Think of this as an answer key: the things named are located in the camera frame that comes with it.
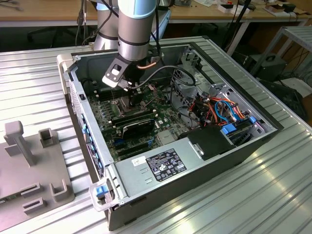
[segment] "orange wire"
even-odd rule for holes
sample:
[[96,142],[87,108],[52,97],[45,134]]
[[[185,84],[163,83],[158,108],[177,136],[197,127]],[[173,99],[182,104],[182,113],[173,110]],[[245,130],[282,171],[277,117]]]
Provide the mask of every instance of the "orange wire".
[[153,63],[151,63],[151,64],[148,64],[148,65],[146,65],[146,66],[136,66],[139,70],[145,70],[145,69],[148,69],[148,68],[150,68],[150,67],[153,67],[153,66],[155,66],[157,63],[156,62],[153,62]]
[[[213,98],[211,98],[211,100],[214,100],[214,101],[227,101],[229,103],[236,104],[235,102],[233,102],[233,101],[231,101],[229,99],[226,99],[226,98],[220,99],[220,98],[217,98],[217,97],[213,97]],[[236,106],[236,107],[237,107],[237,110],[234,108],[234,111],[236,112],[236,114],[238,114],[238,116],[240,118],[245,118],[245,116],[240,112],[238,106]]]

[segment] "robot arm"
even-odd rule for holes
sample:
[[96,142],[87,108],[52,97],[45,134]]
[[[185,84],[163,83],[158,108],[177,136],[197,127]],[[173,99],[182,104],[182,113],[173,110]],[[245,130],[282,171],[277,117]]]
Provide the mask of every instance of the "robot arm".
[[118,0],[118,56],[102,81],[124,90],[132,83],[123,79],[126,69],[136,67],[148,55],[157,0]]

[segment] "warning label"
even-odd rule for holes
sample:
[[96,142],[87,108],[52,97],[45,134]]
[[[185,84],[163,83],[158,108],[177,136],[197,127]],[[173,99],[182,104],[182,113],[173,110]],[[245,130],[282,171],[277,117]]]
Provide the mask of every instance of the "warning label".
[[186,170],[174,149],[149,157],[146,159],[146,162],[159,182]]

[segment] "wooden desk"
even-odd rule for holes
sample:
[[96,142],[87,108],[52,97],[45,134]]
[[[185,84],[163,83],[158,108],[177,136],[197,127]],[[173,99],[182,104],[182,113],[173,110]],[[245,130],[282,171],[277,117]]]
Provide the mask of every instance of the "wooden desk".
[[[242,25],[240,26],[230,48],[227,51],[228,55],[231,56],[233,54],[251,22],[299,22],[299,26],[304,26],[307,21],[311,19],[311,16],[306,14],[299,15],[297,17],[291,15],[276,17],[267,12],[264,8],[265,5],[256,4],[256,9],[254,11],[250,11],[248,14],[243,16],[241,20]],[[170,23],[221,23],[231,22],[233,19],[233,14],[225,14],[219,11],[216,5],[206,7],[195,1],[192,2],[191,7],[173,6],[171,8],[171,12]]]
[[[80,0],[19,0],[24,11],[0,7],[0,27],[27,27],[27,26],[71,26],[77,25],[77,16],[80,9]],[[255,11],[250,11],[242,19],[242,25],[234,38],[228,54],[232,55],[239,41],[251,22],[289,22],[298,21],[300,26],[306,24],[310,16],[276,17],[256,5]],[[169,23],[220,23],[231,22],[233,14],[224,14],[216,5],[206,7],[195,1],[191,7],[171,7]],[[97,11],[87,2],[87,25],[97,25]]]
[[[252,22],[262,21],[306,21],[310,18],[308,15],[300,15],[298,18],[284,16],[276,17],[266,10],[265,5],[256,4],[256,9],[250,11],[248,14],[243,16],[242,22],[252,20]],[[224,22],[232,21],[233,14],[223,13],[217,9],[216,5],[210,7],[204,6],[195,1],[192,2],[191,7],[173,6],[171,7],[171,18],[170,23],[204,23],[204,22],[218,22],[219,20]]]
[[[77,25],[81,0],[18,1],[23,11],[0,6],[0,27]],[[97,25],[97,11],[90,2],[87,2],[87,24]]]

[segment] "black cable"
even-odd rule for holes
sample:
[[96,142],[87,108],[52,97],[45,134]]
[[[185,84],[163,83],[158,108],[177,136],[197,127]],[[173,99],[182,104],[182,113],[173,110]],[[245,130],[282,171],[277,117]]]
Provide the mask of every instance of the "black cable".
[[86,38],[86,32],[87,32],[87,1],[84,0],[84,14],[83,14],[83,19],[84,19],[84,26],[83,26],[83,40]]
[[181,113],[178,109],[176,109],[176,108],[172,105],[172,92],[173,92],[173,89],[174,89],[174,86],[173,86],[173,84],[172,84],[171,89],[170,89],[170,104],[171,104],[172,109],[174,109],[175,111],[179,112],[182,116],[185,116],[185,117],[189,118],[190,120],[193,120],[193,121],[195,121],[195,122],[197,123],[198,120],[196,120],[196,119],[194,119],[194,118],[192,118],[192,117],[190,117],[190,116],[188,116],[188,115],[186,115],[186,114],[184,114],[184,113]]
[[292,70],[292,72],[294,72],[295,70],[297,70],[298,69],[298,67],[299,67],[299,65],[300,65],[300,61],[301,61],[301,57],[302,57],[302,55],[303,55],[303,50],[304,50],[304,48],[302,47],[302,51],[301,51],[301,55],[300,55],[300,58],[299,58],[299,60],[298,60],[298,63],[297,63],[297,65],[294,67],[294,69]]
[[85,42],[88,40],[88,39],[91,39],[91,38],[94,38],[98,33],[99,31],[101,30],[101,28],[106,24],[106,22],[110,19],[110,17],[112,16],[112,12],[109,13],[107,19],[101,24],[101,26],[92,32],[92,34],[90,36],[88,36],[83,42],[82,42],[82,45],[85,44]]
[[116,13],[116,11],[113,10],[113,7],[110,7],[110,5],[107,4],[105,0],[101,0],[101,1],[117,18],[119,18],[118,13]]
[[239,13],[239,16],[238,16],[238,18],[236,19],[236,22],[235,22],[235,24],[234,25],[230,25],[230,28],[229,28],[229,30],[228,30],[228,33],[226,34],[226,36],[225,36],[225,38],[224,38],[224,41],[223,41],[223,43],[222,43],[222,49],[224,50],[225,49],[225,47],[227,46],[227,44],[228,44],[228,41],[229,41],[229,35],[231,35],[231,34],[235,34],[235,32],[238,30],[238,28],[239,28],[239,23],[240,23],[240,20],[243,18],[243,15],[244,15],[244,13],[246,12],[246,9],[247,9],[247,7],[248,7],[248,5],[250,4],[250,2],[251,2],[251,0],[246,0],[245,1],[245,4],[244,4],[244,7],[243,7],[243,9],[242,9],[242,11]]
[[162,66],[160,68],[158,68],[156,71],[154,71],[145,81],[143,81],[141,84],[139,84],[138,86],[134,86],[134,87],[131,87],[131,89],[138,89],[140,87],[142,87],[146,82],[148,82],[153,76],[155,76],[159,71],[163,70],[163,69],[166,69],[166,68],[174,68],[174,69],[177,69],[179,71],[182,71],[184,72],[185,74],[187,74],[193,81],[192,84],[190,83],[185,83],[184,81],[176,78],[177,80],[179,80],[182,84],[184,85],[187,85],[187,86],[195,86],[196,85],[196,80],[195,78],[193,77],[193,75],[191,73],[189,73],[188,71],[186,71],[184,68],[181,68],[181,67],[177,67],[177,66],[174,66],[174,65],[166,65],[166,66]]
[[290,49],[292,49],[294,46],[294,43],[292,43],[292,45],[286,50],[286,52],[284,53],[284,55],[282,56],[282,58],[285,57],[285,55],[290,51]]
[[81,0],[80,2],[80,10],[78,12],[78,17],[77,17],[78,28],[77,28],[76,37],[75,37],[75,46],[77,46],[78,34],[80,32],[80,27],[83,24],[83,1],[84,0]]
[[78,40],[78,34],[79,34],[79,31],[80,31],[80,25],[78,25],[77,32],[76,32],[76,37],[75,37],[75,46],[77,46],[77,40]]
[[158,8],[157,7],[155,10],[155,15],[156,15],[156,47],[157,47],[157,53],[159,55],[159,58],[161,58],[160,45],[159,45],[159,15],[158,15]]
[[[289,63],[291,63],[292,61],[294,61],[296,58],[298,58],[298,57],[300,57],[301,55],[298,55],[298,56],[296,56],[296,57],[294,57],[294,58],[292,58],[292,60],[290,60],[289,62],[288,62],[288,64]],[[284,69],[282,70],[282,72],[278,75],[278,77],[281,77],[282,75],[283,75],[283,72],[284,72],[284,70],[286,69],[286,66],[284,67]]]
[[[233,16],[232,22],[230,23],[229,29],[230,29],[230,27],[231,27],[232,23],[234,22],[234,19],[235,19],[235,16],[236,16],[236,12],[237,12],[237,9],[238,9],[238,2],[237,2],[237,5],[236,5],[236,9],[235,9],[235,13],[234,13],[234,16]],[[224,43],[224,40],[226,39],[226,37],[227,37],[228,33],[229,33],[229,30],[226,32],[226,34],[225,34],[225,36],[224,36],[224,38],[223,38],[222,44]]]

